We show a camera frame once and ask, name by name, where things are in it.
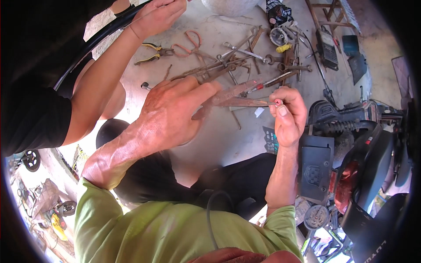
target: coil spring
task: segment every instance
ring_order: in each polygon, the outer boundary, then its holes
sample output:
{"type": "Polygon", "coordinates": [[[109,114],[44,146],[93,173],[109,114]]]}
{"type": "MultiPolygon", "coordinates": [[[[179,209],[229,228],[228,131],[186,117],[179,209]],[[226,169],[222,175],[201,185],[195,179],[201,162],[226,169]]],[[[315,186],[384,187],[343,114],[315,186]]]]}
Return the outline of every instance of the coil spring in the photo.
{"type": "Polygon", "coordinates": [[[338,133],[338,132],[346,132],[346,131],[353,131],[356,129],[354,121],[346,121],[346,122],[336,122],[336,123],[328,123],[326,124],[326,132],[329,133],[338,133]]]}

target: multimeter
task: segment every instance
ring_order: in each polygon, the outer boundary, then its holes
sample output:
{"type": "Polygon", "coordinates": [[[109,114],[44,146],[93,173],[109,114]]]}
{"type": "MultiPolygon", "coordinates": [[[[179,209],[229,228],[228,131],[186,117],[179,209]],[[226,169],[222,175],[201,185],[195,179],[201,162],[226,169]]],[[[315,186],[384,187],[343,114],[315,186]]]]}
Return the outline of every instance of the multimeter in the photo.
{"type": "Polygon", "coordinates": [[[317,51],[323,66],[338,71],[338,57],[332,35],[324,26],[316,30],[317,51]]]}

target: red-handled scissors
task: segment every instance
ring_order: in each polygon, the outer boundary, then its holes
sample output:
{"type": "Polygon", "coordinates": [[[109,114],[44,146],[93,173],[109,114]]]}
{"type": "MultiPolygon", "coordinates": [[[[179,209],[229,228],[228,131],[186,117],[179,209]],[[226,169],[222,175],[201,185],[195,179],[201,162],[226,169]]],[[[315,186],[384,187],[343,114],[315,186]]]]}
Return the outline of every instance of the red-handled scissors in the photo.
{"type": "Polygon", "coordinates": [[[200,34],[197,32],[197,31],[194,31],[194,30],[187,30],[186,32],[185,32],[185,34],[186,34],[186,36],[187,36],[187,38],[190,40],[190,42],[191,43],[193,43],[193,45],[195,46],[195,48],[193,48],[193,49],[187,49],[186,47],[184,47],[184,46],[182,46],[182,45],[180,45],[180,44],[173,44],[172,46],[171,46],[171,48],[172,49],[174,49],[174,47],[179,47],[179,48],[182,48],[182,49],[184,49],[186,52],[187,52],[187,54],[181,54],[181,53],[178,53],[178,52],[176,52],[175,50],[173,51],[173,53],[176,55],[176,56],[180,56],[180,57],[187,57],[187,56],[190,56],[191,54],[196,54],[197,55],[197,57],[199,58],[199,60],[200,60],[200,62],[202,63],[202,64],[204,64],[205,65],[205,61],[203,60],[203,57],[207,57],[207,58],[210,58],[210,59],[212,59],[212,60],[214,60],[214,61],[216,61],[216,58],[214,58],[214,57],[212,57],[211,55],[209,55],[209,54],[207,54],[207,53],[205,53],[205,52],[203,52],[203,51],[200,51],[199,50],[199,48],[200,48],[200,46],[202,45],[202,37],[200,36],[200,34]],[[194,41],[192,38],[191,38],[191,36],[189,36],[189,32],[193,32],[193,33],[195,33],[196,35],[197,35],[197,37],[199,38],[199,43],[197,43],[196,41],[194,41]]]}

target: pliers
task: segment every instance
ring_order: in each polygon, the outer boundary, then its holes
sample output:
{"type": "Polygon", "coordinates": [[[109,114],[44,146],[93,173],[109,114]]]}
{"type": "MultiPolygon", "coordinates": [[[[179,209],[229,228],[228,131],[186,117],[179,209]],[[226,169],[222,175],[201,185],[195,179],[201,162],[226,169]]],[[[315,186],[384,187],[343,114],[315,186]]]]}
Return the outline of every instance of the pliers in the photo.
{"type": "Polygon", "coordinates": [[[144,60],[136,62],[135,65],[139,65],[139,64],[142,64],[142,63],[153,61],[155,59],[159,59],[161,56],[172,56],[173,55],[171,53],[168,53],[169,51],[173,51],[172,48],[162,48],[161,46],[157,46],[157,45],[152,44],[152,43],[142,43],[142,46],[153,48],[158,52],[148,59],[144,59],[144,60]]]}

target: hand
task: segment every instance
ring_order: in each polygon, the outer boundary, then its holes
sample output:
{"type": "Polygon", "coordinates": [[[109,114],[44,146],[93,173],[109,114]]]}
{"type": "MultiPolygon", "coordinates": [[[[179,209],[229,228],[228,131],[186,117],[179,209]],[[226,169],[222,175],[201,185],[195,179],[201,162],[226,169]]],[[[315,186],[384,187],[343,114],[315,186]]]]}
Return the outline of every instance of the hand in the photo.
{"type": "Polygon", "coordinates": [[[275,117],[275,134],[280,147],[297,145],[303,134],[307,119],[307,108],[298,90],[285,86],[275,90],[270,101],[280,99],[283,104],[270,105],[270,113],[275,117]]]}
{"type": "Polygon", "coordinates": [[[139,10],[129,27],[143,41],[169,29],[186,8],[186,0],[153,0],[139,10]]]}
{"type": "Polygon", "coordinates": [[[191,76],[172,82],[164,80],[156,85],[135,121],[140,132],[148,131],[142,143],[150,143],[153,153],[193,139],[203,121],[192,120],[193,113],[221,89],[216,81],[199,85],[191,76]]]}

